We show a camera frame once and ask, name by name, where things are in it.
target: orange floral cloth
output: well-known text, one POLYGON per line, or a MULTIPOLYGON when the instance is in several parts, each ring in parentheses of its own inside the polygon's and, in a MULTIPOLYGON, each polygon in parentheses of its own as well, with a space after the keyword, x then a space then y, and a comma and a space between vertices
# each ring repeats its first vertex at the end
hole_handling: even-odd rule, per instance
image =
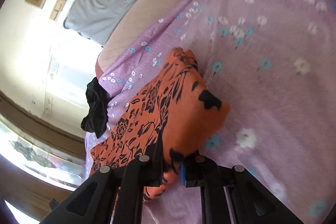
POLYGON ((162 185, 145 187, 143 196, 145 201, 154 199, 175 180, 184 157, 220 129, 229 108, 206 89, 194 54, 176 48, 159 75, 132 99, 111 135, 91 150, 91 174, 103 165, 127 165, 162 134, 162 185))

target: purple floral blanket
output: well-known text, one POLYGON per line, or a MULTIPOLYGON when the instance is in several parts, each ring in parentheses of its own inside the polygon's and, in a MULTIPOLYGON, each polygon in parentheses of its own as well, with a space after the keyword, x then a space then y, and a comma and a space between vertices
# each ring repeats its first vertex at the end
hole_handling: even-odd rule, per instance
MULTIPOLYGON (((209 91, 232 107, 200 152, 245 166, 304 223, 320 224, 336 202, 335 42, 335 0, 185 0, 99 79, 113 98, 108 127, 173 47, 191 49, 209 91)), ((86 150, 107 134, 89 133, 86 150)), ((178 183, 146 208, 157 223, 202 219, 199 191, 178 183)))

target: silver rivet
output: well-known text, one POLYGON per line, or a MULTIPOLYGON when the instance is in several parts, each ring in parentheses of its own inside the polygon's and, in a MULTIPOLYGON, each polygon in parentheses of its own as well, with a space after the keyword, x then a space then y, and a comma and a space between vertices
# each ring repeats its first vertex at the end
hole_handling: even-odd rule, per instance
POLYGON ((244 172, 245 168, 244 168, 244 166, 242 166, 242 165, 236 165, 236 166, 235 166, 235 170, 236 170, 237 172, 244 172))
POLYGON ((149 161, 149 156, 142 155, 142 156, 139 157, 139 160, 142 161, 142 162, 147 162, 147 161, 149 161))
POLYGON ((203 157, 203 156, 196 156, 195 157, 195 161, 197 161, 197 162, 205 162, 205 158, 203 157))
POLYGON ((107 165, 104 165, 104 166, 100 167, 99 171, 103 174, 108 173, 110 171, 110 167, 107 166, 107 165))

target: orange fabric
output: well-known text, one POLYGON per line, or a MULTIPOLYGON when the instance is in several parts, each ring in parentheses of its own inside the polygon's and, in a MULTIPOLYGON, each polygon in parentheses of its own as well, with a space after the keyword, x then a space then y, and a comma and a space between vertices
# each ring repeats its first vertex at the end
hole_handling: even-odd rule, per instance
POLYGON ((184 157, 220 129, 228 111, 229 105, 207 91, 194 54, 176 48, 159 75, 132 99, 110 137, 91 150, 91 173, 102 165, 126 165, 162 134, 167 171, 160 187, 146 187, 144 193, 144 200, 154 199, 175 180, 184 157))

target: black cloth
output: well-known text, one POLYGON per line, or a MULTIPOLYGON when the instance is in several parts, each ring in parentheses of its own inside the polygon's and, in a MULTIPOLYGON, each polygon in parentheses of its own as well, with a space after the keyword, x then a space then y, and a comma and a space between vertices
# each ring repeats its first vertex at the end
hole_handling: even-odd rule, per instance
POLYGON ((95 132, 96 137, 99 138, 106 131, 108 119, 106 106, 110 101, 108 93, 99 85, 98 79, 95 77, 87 84, 85 94, 90 109, 89 114, 81 123, 81 128, 87 132, 95 132))

